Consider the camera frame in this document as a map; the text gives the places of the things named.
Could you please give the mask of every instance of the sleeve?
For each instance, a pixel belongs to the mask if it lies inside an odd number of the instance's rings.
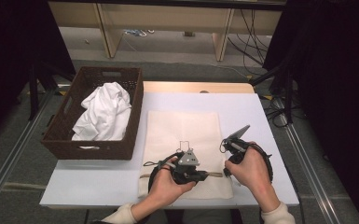
[[[106,217],[102,220],[102,222],[107,223],[119,223],[119,224],[132,224],[136,223],[135,218],[132,216],[131,207],[133,203],[126,203],[119,207],[119,209],[109,217]]]
[[[261,213],[265,224],[294,224],[295,218],[287,211],[287,206],[283,202],[275,210],[268,213]]]

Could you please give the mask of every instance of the brown basket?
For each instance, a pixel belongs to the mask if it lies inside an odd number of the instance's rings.
[[[72,128],[85,109],[81,102],[98,86],[117,82],[131,97],[131,114],[120,141],[72,141]],[[144,97],[140,68],[82,67],[41,143],[59,160],[130,160],[135,146]]]

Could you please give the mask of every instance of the folded cloth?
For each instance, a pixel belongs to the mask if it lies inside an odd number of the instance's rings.
[[[143,164],[169,157],[180,148],[181,141],[188,141],[189,147],[193,148],[193,153],[200,162],[198,171],[223,173],[226,156],[219,150],[222,135],[215,112],[149,111]],[[140,176],[150,175],[154,167],[142,166]],[[139,179],[139,197],[147,195],[148,181],[148,177]],[[208,176],[180,198],[231,198],[231,184],[230,178]]]
[[[104,83],[83,100],[72,140],[121,140],[131,113],[130,95],[118,83]]]

